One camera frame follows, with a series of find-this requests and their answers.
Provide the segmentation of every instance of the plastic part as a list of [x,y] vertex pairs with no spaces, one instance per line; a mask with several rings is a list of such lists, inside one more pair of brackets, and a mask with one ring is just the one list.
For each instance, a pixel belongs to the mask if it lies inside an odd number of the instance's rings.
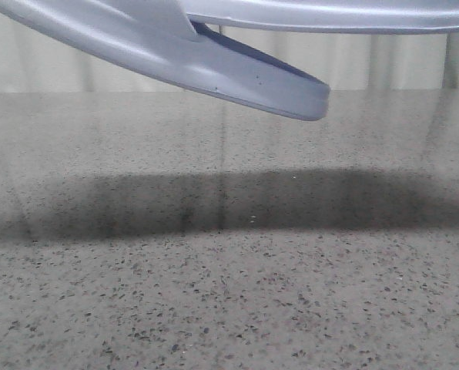
[[459,31],[459,0],[0,0],[0,12],[143,75],[296,119],[329,87],[202,22],[306,32]]

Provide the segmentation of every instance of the gray floor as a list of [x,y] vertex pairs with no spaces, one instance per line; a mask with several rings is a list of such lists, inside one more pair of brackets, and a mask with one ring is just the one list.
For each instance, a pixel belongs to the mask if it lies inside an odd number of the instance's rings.
[[459,91],[0,95],[7,368],[459,370]]

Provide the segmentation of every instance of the lavender plastic object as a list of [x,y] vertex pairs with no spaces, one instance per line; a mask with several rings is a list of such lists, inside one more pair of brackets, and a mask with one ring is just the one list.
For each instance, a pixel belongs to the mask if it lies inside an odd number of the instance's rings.
[[329,87],[203,23],[299,32],[459,31],[459,0],[0,0],[0,12],[132,71],[296,119]]

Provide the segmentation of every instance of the terrazzo floor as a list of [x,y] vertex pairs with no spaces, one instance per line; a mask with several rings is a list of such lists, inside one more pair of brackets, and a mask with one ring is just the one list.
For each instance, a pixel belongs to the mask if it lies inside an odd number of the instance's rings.
[[0,95],[0,369],[363,368],[459,370],[459,90]]

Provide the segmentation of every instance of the curved plastic arm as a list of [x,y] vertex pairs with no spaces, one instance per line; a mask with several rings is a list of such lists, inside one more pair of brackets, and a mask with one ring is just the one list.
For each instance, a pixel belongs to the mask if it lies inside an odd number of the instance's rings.
[[200,22],[309,32],[459,30],[459,0],[0,0],[0,12],[154,79],[305,120],[326,114],[326,84]]

